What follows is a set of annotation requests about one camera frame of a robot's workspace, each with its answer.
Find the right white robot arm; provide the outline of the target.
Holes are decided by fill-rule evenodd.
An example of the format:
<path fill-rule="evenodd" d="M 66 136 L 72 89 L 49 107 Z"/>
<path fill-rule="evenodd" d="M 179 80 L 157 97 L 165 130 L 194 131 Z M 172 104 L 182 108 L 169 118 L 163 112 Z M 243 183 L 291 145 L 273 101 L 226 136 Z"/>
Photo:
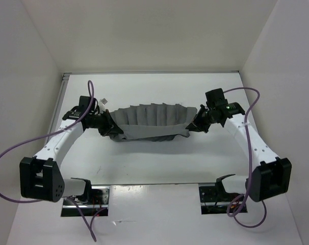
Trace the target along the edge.
<path fill-rule="evenodd" d="M 290 161 L 281 159 L 266 145 L 252 125 L 245 121 L 245 111 L 238 103 L 211 108 L 201 106 L 187 129 L 206 133 L 212 124 L 221 124 L 252 162 L 250 176 L 231 174 L 216 180 L 215 195 L 219 200 L 225 201 L 233 193 L 247 193 L 253 201 L 259 202 L 288 191 Z"/>

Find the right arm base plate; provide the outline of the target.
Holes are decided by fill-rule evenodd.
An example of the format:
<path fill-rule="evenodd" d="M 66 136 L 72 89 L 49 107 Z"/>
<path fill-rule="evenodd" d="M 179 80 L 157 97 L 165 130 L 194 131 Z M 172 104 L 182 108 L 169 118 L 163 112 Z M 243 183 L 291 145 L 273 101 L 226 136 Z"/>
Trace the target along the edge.
<path fill-rule="evenodd" d="M 226 214 L 230 202 L 236 198 L 238 193 L 226 193 L 220 190 L 215 183 L 199 185 L 199 199 L 201 214 Z"/>

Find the grey pleated skirt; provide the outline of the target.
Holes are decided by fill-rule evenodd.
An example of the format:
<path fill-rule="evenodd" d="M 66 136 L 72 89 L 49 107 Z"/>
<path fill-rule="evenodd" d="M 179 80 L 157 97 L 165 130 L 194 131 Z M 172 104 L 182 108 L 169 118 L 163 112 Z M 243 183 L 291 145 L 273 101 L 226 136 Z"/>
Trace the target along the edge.
<path fill-rule="evenodd" d="M 140 104 L 111 112 L 116 125 L 123 131 L 110 136 L 116 142 L 171 141 L 175 136 L 189 137 L 187 126 L 197 114 L 195 107 L 180 104 Z"/>

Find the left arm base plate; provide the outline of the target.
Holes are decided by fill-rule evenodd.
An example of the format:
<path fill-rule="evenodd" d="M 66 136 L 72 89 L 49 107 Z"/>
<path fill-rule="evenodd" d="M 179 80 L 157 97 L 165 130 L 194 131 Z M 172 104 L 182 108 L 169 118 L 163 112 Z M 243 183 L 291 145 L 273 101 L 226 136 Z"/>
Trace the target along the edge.
<path fill-rule="evenodd" d="M 93 185 L 88 197 L 72 196 L 63 200 L 61 217 L 108 216 L 110 186 Z"/>

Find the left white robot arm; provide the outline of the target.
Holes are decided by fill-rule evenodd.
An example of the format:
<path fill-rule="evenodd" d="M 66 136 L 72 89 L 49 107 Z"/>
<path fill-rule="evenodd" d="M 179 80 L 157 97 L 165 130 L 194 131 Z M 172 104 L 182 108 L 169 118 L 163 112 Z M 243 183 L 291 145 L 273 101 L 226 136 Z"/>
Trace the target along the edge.
<path fill-rule="evenodd" d="M 81 204 L 93 198 L 90 180 L 71 177 L 64 179 L 61 164 L 75 141 L 88 128 L 98 129 L 101 136 L 122 134 L 108 110 L 101 114 L 69 111 L 56 134 L 33 157 L 24 157 L 19 165 L 20 192 L 24 198 L 58 202 L 74 196 Z"/>

